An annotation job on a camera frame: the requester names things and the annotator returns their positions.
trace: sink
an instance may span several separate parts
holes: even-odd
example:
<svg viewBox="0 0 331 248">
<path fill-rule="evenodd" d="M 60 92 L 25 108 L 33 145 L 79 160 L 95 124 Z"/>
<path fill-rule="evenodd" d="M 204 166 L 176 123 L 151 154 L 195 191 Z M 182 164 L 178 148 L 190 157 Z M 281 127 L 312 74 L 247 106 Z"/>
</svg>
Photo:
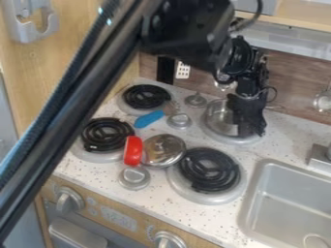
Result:
<svg viewBox="0 0 331 248">
<path fill-rule="evenodd" d="M 331 178 L 277 161 L 260 163 L 238 225 L 272 247 L 331 248 Z"/>
</svg>

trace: black coil burner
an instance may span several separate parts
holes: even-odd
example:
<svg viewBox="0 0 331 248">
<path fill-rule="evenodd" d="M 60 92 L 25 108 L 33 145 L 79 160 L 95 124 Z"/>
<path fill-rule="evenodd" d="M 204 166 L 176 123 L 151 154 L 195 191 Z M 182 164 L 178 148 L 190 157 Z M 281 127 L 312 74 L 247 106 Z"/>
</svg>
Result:
<svg viewBox="0 0 331 248">
<path fill-rule="evenodd" d="M 81 138 L 88 152 L 111 152 L 125 146 L 127 136 L 133 136 L 134 129 L 116 118 L 92 119 L 84 128 Z"/>
<path fill-rule="evenodd" d="M 202 193 L 225 191 L 240 180 L 239 166 L 225 153 L 210 148 L 188 150 L 179 169 L 192 188 Z"/>
<path fill-rule="evenodd" d="M 133 109 L 153 109 L 170 101 L 171 96 L 159 86 L 140 84 L 127 89 L 123 99 Z"/>
</svg>

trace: white speckled countertop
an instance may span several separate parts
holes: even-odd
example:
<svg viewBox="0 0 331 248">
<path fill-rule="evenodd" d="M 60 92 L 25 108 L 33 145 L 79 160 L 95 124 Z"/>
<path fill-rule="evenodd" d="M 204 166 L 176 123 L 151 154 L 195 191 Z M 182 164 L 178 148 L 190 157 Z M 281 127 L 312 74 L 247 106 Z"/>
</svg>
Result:
<svg viewBox="0 0 331 248">
<path fill-rule="evenodd" d="M 135 83 L 139 82 L 154 83 L 144 78 L 138 79 Z M 204 109 L 188 108 L 184 105 L 185 97 L 195 92 L 166 84 L 162 84 L 162 87 L 172 93 L 174 100 L 181 106 L 181 112 L 186 112 L 193 119 L 194 125 L 186 131 L 178 131 L 169 128 L 166 119 L 162 119 L 143 131 L 137 131 L 137 134 L 145 140 L 157 134 L 168 133 L 184 139 L 189 148 L 204 146 L 220 149 L 237 158 L 249 181 L 257 162 L 263 159 L 275 159 L 307 168 L 306 158 L 313 143 L 327 145 L 331 141 L 330 126 L 266 110 L 268 127 L 262 141 L 241 147 L 221 144 L 206 137 L 197 126 Z M 215 99 L 212 96 L 204 96 L 208 100 Z M 128 116 L 118 109 L 115 99 L 102 106 L 95 116 L 118 117 L 132 124 L 135 121 L 135 117 Z M 122 188 L 117 182 L 117 176 L 123 168 L 125 167 L 121 162 L 87 163 L 69 152 L 54 174 L 218 245 L 266 247 L 246 237 L 238 228 L 236 218 L 243 197 L 218 206 L 199 205 L 187 201 L 170 188 L 164 170 L 150 170 L 151 184 L 144 190 L 132 192 Z"/>
</svg>

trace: blue object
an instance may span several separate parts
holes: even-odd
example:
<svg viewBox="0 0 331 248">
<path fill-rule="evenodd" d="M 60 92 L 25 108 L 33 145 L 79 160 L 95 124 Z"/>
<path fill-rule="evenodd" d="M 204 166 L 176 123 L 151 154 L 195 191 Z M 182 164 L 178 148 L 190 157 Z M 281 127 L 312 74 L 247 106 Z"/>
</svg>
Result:
<svg viewBox="0 0 331 248">
<path fill-rule="evenodd" d="M 162 117 L 165 116 L 163 110 L 157 110 L 146 115 L 142 115 L 135 121 L 135 128 L 145 128 L 150 124 L 160 120 Z"/>
</svg>

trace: gray wall hook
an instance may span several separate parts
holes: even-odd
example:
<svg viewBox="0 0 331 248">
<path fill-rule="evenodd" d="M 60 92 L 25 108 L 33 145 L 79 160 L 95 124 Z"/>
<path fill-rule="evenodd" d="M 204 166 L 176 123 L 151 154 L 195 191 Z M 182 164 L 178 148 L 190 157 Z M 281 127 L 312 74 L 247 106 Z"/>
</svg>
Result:
<svg viewBox="0 0 331 248">
<path fill-rule="evenodd" d="M 32 43 L 56 32 L 59 19 L 51 7 L 50 0 L 0 0 L 4 20 L 13 40 L 20 43 Z M 39 31 L 32 21 L 21 22 L 41 9 L 43 30 Z"/>
</svg>

